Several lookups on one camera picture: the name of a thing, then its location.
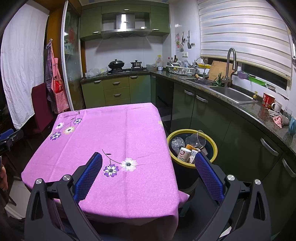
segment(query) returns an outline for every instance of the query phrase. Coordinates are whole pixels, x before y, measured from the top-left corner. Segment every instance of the flower print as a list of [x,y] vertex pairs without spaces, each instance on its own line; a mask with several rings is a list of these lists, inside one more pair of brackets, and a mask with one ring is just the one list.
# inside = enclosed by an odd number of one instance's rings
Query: flower print
[[123,171],[131,171],[133,172],[136,169],[137,162],[136,160],[132,160],[131,158],[126,158],[121,162],[121,167]]
[[59,138],[61,136],[61,133],[58,131],[58,132],[55,132],[51,135],[50,139],[53,141],[57,138]]
[[64,126],[64,123],[61,122],[60,124],[57,125],[56,130],[62,128],[63,126]]
[[106,177],[115,177],[117,175],[117,172],[119,172],[119,168],[118,166],[115,166],[115,164],[111,164],[109,166],[106,166],[104,168],[104,175]]
[[77,118],[75,121],[73,121],[73,124],[79,124],[82,121],[82,118]]
[[70,126],[70,127],[67,127],[65,130],[64,130],[64,133],[65,134],[70,134],[71,132],[74,131],[74,127],[73,126]]

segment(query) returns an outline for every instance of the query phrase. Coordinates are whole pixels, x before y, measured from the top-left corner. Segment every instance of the white curtain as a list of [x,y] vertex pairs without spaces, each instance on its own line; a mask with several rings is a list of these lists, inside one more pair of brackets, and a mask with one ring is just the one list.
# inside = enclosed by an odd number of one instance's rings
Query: white curtain
[[31,92],[44,82],[44,34],[49,11],[28,1],[7,25],[1,45],[1,75],[16,129],[34,115]]
[[287,27],[266,0],[198,0],[198,8],[201,56],[226,58],[233,47],[238,61],[290,80]]

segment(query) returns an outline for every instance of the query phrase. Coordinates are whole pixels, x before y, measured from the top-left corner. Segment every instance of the pink tablecloth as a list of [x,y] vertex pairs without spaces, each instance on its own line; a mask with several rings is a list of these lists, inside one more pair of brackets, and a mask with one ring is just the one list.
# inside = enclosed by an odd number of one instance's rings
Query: pink tablecloth
[[103,167],[79,203],[84,213],[105,223],[134,225],[158,218],[163,236],[171,239],[178,207],[188,195],[178,191],[162,122],[151,103],[59,114],[52,134],[23,171],[23,182],[32,188],[38,178],[57,181],[94,152],[102,154]]

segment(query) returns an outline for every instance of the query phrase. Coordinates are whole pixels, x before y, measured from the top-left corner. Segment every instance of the faucet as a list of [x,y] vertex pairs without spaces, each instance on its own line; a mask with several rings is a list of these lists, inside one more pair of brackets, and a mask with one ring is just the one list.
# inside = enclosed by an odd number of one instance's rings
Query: faucet
[[228,87],[228,81],[229,81],[229,78],[228,78],[228,73],[229,73],[229,63],[230,63],[230,55],[231,55],[231,52],[233,52],[233,64],[232,64],[232,69],[237,71],[237,53],[235,52],[234,48],[230,48],[228,50],[228,54],[227,54],[227,65],[226,65],[226,77],[225,77],[225,81],[226,81],[226,84],[225,84],[225,87]]
[[204,73],[203,73],[203,76],[202,76],[202,79],[205,80],[205,58],[201,58],[204,62]]

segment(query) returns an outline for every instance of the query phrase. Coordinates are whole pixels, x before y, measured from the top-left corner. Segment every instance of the cutting board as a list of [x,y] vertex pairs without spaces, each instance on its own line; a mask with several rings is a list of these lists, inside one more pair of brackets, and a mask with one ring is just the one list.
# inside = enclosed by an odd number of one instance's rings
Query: cutting board
[[[214,81],[215,78],[218,78],[218,74],[222,73],[222,77],[225,77],[226,73],[226,66],[227,63],[220,62],[220,61],[213,61],[211,68],[209,70],[209,80]],[[235,72],[232,70],[232,64],[229,64],[229,73],[228,77],[230,78],[230,75]]]

